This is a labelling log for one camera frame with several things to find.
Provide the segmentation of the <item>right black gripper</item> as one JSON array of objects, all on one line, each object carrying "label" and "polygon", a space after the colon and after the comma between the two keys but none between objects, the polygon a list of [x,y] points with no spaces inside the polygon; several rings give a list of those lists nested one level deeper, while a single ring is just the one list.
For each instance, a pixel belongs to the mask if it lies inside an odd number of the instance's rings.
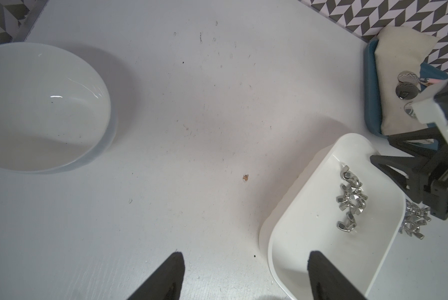
[{"label": "right black gripper", "polygon": [[439,150],[443,136],[437,127],[388,136],[390,146],[414,157],[372,155],[370,161],[415,203],[431,215],[448,219],[448,149]]}]

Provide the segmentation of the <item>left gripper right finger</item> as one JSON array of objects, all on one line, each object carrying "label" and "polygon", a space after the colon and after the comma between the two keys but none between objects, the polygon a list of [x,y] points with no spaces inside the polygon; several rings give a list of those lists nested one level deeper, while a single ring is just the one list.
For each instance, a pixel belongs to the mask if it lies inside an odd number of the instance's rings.
[{"label": "left gripper right finger", "polygon": [[320,251],[311,251],[308,266],[314,300],[365,300],[365,296]]}]

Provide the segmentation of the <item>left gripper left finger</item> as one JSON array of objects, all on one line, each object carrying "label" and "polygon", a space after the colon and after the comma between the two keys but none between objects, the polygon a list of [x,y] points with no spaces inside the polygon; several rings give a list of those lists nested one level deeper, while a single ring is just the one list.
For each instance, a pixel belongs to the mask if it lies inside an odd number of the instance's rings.
[{"label": "left gripper left finger", "polygon": [[172,253],[128,300],[178,300],[185,275],[181,252]]}]

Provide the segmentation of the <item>removed silver wing nuts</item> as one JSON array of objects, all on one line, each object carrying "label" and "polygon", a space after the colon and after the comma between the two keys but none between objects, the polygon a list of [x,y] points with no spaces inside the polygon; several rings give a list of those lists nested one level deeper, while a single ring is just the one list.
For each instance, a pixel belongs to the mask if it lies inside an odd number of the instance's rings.
[{"label": "removed silver wing nuts", "polygon": [[431,208],[429,206],[419,206],[407,199],[405,215],[398,232],[423,240],[425,235],[421,233],[421,227],[426,226],[431,221],[430,212]]}]

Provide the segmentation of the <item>white storage box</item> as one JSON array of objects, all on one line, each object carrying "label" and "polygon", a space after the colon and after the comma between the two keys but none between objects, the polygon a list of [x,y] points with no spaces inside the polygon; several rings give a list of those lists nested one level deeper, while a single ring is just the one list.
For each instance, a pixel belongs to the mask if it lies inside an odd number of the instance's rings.
[{"label": "white storage box", "polygon": [[[349,133],[319,151],[263,223],[259,245],[274,281],[293,300],[313,295],[307,265],[322,252],[363,295],[368,295],[405,214],[405,194],[371,164],[376,148]],[[337,203],[341,169],[348,166],[363,183],[365,210],[351,232]]]}]

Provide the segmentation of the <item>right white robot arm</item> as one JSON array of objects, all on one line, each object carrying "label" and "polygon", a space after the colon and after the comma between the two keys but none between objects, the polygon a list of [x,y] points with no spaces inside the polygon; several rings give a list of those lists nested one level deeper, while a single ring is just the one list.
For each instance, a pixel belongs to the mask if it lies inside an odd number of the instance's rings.
[{"label": "right white robot arm", "polygon": [[419,131],[388,137],[390,146],[406,157],[372,155],[371,163],[385,173],[415,203],[448,219],[448,79],[426,88],[412,103]]}]

